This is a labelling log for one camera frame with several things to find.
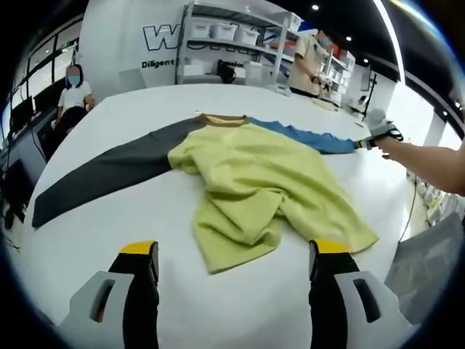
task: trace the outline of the gloved hand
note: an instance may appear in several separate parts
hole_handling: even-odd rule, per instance
[[[367,137],[364,140],[357,142],[359,148],[367,148],[368,150],[376,147],[376,141],[381,140],[385,137],[392,137],[402,142],[404,137],[392,123],[392,121],[386,120],[386,114],[380,109],[375,109],[368,113],[365,118],[365,123],[370,130],[371,137]]]

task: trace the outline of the blue sleeve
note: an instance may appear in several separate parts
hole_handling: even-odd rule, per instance
[[[250,118],[250,121],[252,124],[264,129],[277,132],[299,143],[308,145],[321,154],[347,154],[353,153],[356,149],[353,140],[342,140],[334,137],[331,133],[318,134],[311,131],[303,131],[291,125],[283,126],[278,121],[260,121],[254,118]]]

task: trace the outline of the table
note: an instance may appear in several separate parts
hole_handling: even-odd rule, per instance
[[[15,268],[36,306],[55,323],[71,296],[121,247],[160,244],[160,348],[309,348],[308,243],[290,228],[276,251],[210,276],[195,244],[191,218],[202,179],[180,170],[92,201],[38,230],[33,204],[61,177],[101,152],[197,112],[278,120],[313,132],[360,139],[368,130],[344,111],[306,97],[219,84],[177,85],[128,92],[102,101],[66,137],[47,164],[25,219]],[[356,255],[361,270],[384,280],[407,220],[405,170],[378,150],[325,156],[363,219],[380,240]]]

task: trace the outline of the white shirt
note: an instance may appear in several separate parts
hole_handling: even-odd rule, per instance
[[[87,81],[82,81],[80,87],[71,86],[70,89],[63,89],[58,106],[63,107],[63,113],[72,107],[85,108],[84,97],[91,93],[92,91]]]

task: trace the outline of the gray sleeve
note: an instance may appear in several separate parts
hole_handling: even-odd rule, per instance
[[[87,202],[139,184],[171,169],[168,152],[205,124],[188,119],[110,149],[68,173],[36,199],[37,228]]]

